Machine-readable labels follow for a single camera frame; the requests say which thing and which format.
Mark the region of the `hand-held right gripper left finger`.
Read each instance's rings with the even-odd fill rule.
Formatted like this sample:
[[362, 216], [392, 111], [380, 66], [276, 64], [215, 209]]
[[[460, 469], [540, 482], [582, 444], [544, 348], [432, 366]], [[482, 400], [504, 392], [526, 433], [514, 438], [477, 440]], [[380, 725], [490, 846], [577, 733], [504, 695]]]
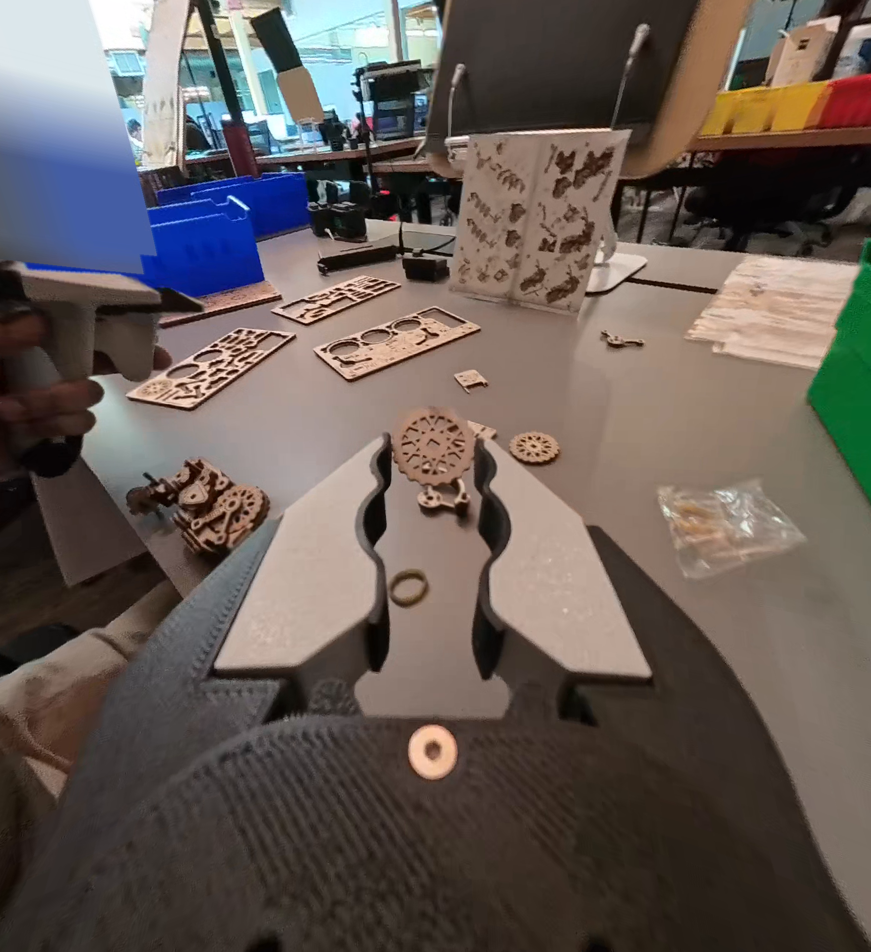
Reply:
[[390, 434], [371, 440], [294, 502], [219, 649], [222, 677], [358, 681], [390, 648], [387, 529]]

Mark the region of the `wooden spoked wheel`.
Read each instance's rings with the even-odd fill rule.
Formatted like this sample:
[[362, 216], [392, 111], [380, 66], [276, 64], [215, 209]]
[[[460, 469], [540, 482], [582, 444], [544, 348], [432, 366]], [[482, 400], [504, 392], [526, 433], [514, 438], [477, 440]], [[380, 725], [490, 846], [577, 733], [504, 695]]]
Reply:
[[410, 481], [438, 486], [460, 479], [474, 461], [477, 435], [451, 409], [409, 411], [393, 436], [393, 458]]

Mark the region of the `grey desk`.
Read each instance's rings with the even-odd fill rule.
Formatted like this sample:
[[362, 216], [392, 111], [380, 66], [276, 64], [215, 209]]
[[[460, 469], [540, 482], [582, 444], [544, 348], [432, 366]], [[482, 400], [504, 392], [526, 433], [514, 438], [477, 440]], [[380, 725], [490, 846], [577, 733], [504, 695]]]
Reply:
[[[687, 330], [735, 265], [713, 252], [648, 249], [646, 277], [586, 300], [576, 316], [467, 299], [407, 282], [398, 264], [365, 273], [401, 288], [311, 326], [256, 306], [161, 340], [178, 362], [235, 327], [296, 339], [196, 411], [128, 401], [104, 378], [85, 468], [43, 484], [39, 506], [69, 584], [147, 548], [182, 592], [199, 567], [127, 490], [200, 456], [264, 488], [275, 510], [414, 407], [452, 407], [560, 443], [532, 474], [618, 545], [689, 615], [757, 706], [795, 781], [815, 839], [871, 937], [871, 507], [807, 406], [810, 373], [717, 355]], [[480, 333], [356, 382], [313, 350], [426, 307]], [[643, 339], [613, 350], [600, 332]], [[466, 393], [457, 372], [489, 387]], [[685, 579], [656, 501], [662, 485], [712, 489], [760, 478], [807, 537], [786, 554], [704, 581]]]

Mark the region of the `wooden model vehicle assembly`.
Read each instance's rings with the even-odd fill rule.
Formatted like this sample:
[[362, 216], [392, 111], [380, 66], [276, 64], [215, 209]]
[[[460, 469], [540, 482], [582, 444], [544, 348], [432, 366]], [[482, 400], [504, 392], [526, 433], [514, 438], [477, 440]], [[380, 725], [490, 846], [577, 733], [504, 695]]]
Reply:
[[133, 515], [172, 511], [172, 522], [191, 553], [220, 561], [266, 521], [271, 501], [259, 487], [232, 480], [204, 458], [189, 458], [169, 477], [145, 473], [144, 485], [129, 490]]

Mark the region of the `small wooden gear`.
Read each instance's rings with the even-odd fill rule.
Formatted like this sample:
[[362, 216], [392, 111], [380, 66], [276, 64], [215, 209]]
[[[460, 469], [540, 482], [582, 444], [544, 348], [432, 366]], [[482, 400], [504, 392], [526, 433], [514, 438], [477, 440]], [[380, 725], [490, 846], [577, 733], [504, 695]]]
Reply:
[[532, 467], [546, 466], [560, 457], [555, 437], [541, 431], [519, 433], [510, 440], [509, 452], [518, 462]]

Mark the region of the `clear bag of small parts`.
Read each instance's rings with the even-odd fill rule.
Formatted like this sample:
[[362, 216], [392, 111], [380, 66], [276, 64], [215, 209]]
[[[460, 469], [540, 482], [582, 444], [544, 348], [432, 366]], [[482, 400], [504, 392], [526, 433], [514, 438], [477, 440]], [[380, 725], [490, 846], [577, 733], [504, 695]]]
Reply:
[[662, 485], [656, 500], [687, 580], [711, 579], [807, 542], [760, 478], [709, 490]]

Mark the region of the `plywood sheet with small parts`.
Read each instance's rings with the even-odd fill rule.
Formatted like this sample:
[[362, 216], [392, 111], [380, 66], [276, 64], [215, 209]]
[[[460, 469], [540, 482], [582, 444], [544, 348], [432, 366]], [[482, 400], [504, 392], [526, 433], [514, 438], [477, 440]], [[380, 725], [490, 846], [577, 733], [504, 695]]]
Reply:
[[275, 316], [311, 326], [401, 288], [401, 283], [360, 275], [272, 308]]

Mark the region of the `black bar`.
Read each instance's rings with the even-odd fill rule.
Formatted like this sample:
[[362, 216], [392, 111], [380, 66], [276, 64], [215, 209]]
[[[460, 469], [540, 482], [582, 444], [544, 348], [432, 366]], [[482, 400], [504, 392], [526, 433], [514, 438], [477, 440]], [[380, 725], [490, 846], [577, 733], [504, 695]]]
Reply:
[[400, 255], [396, 244], [360, 244], [317, 259], [317, 270], [327, 276], [351, 268], [371, 267], [394, 262]]

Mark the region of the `person's beige pants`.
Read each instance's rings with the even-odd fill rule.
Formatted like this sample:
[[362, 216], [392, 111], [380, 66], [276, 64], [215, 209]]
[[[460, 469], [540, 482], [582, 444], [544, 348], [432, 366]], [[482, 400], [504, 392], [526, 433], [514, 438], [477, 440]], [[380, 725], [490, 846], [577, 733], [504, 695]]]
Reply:
[[0, 912], [113, 681], [179, 603], [162, 582], [108, 625], [0, 677]]

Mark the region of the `clear plastic sleeve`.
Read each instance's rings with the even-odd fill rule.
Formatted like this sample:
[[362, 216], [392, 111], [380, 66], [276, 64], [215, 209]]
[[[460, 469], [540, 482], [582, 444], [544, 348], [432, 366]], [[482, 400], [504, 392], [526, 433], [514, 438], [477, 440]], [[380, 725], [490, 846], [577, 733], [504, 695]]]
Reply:
[[708, 343], [715, 354], [815, 372], [858, 271], [827, 260], [747, 256], [685, 339]]

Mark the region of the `printed instruction sheet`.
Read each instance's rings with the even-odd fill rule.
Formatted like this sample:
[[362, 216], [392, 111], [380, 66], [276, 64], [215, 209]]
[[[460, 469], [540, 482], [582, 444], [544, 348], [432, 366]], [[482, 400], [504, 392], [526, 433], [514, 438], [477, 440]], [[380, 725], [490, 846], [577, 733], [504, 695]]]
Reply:
[[578, 314], [631, 131], [471, 135], [450, 268], [452, 292]]

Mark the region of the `wooden shelf board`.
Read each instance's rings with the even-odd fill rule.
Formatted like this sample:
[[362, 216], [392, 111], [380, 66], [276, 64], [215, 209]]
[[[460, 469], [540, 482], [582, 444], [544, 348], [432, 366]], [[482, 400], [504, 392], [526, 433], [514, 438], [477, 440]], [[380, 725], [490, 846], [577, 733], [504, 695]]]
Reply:
[[810, 127], [771, 130], [756, 134], [727, 134], [695, 137], [687, 152], [722, 152], [763, 149], [815, 149], [871, 146], [871, 126]]

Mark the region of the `yellow storage bin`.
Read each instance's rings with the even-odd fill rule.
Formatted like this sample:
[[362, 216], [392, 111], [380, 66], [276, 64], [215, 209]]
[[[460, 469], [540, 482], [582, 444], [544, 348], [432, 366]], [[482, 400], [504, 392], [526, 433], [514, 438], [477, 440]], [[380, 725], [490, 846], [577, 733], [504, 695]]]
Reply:
[[777, 110], [778, 89], [758, 87], [717, 94], [698, 134], [701, 138], [769, 132]]
[[829, 81], [771, 87], [768, 125], [770, 133], [802, 131], [818, 126], [831, 94]]

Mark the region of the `red shelf storage bin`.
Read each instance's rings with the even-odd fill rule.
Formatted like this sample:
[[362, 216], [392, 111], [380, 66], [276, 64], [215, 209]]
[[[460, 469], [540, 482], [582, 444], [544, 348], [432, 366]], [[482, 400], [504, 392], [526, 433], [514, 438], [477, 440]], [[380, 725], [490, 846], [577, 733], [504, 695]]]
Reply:
[[806, 127], [871, 127], [871, 74], [825, 82]]

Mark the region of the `white boxes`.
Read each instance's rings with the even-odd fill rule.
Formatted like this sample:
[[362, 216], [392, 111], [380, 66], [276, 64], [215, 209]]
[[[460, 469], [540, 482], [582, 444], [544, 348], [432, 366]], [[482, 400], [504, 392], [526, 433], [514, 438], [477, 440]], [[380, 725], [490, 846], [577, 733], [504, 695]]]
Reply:
[[783, 32], [771, 54], [763, 85], [784, 87], [817, 81], [828, 63], [833, 65], [831, 79], [871, 72], [871, 21], [847, 23], [833, 16]]

